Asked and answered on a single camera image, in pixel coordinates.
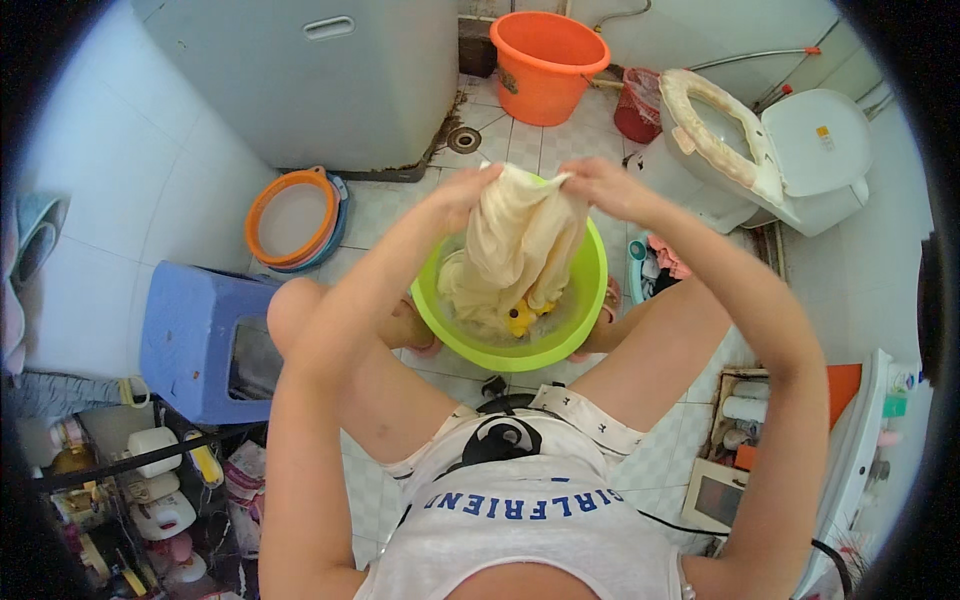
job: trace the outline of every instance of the toilet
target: toilet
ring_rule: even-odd
[[[829,89],[789,96],[757,117],[682,69],[660,75],[663,132],[629,172],[721,233],[781,220],[807,237],[866,204],[870,124]]]

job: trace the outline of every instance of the orange bucket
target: orange bucket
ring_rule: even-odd
[[[552,12],[511,12],[490,26],[500,106],[530,125],[560,125],[590,80],[610,64],[592,29]]]

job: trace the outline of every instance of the pink clothing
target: pink clothing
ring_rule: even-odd
[[[657,264],[660,265],[661,269],[669,269],[671,277],[674,279],[686,279],[693,275],[690,268],[687,267],[680,257],[666,245],[666,242],[655,233],[647,235],[647,244],[650,245],[650,248],[657,251]]]

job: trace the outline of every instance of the person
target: person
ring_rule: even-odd
[[[616,165],[571,160],[564,190],[656,232],[695,277],[617,323],[598,317],[579,350],[608,354],[595,367],[566,388],[541,386],[528,409],[479,416],[390,352],[432,341],[398,299],[501,169],[450,177],[335,286],[301,278],[276,292],[268,327],[285,362],[270,417],[262,597],[788,597],[827,456],[823,353],[766,266]],[[679,556],[606,478],[731,321],[770,373],[764,435],[719,558]],[[351,551],[341,427],[403,486],[403,520],[366,572]]]

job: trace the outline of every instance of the hand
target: hand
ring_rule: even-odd
[[[480,192],[503,172],[502,164],[486,169],[460,169],[435,189],[424,200],[436,206],[443,214],[447,234],[467,226],[470,211],[480,202]]]
[[[670,203],[656,192],[627,175],[618,165],[603,158],[577,158],[560,165],[572,173],[563,190],[595,205],[621,221],[650,227]]]

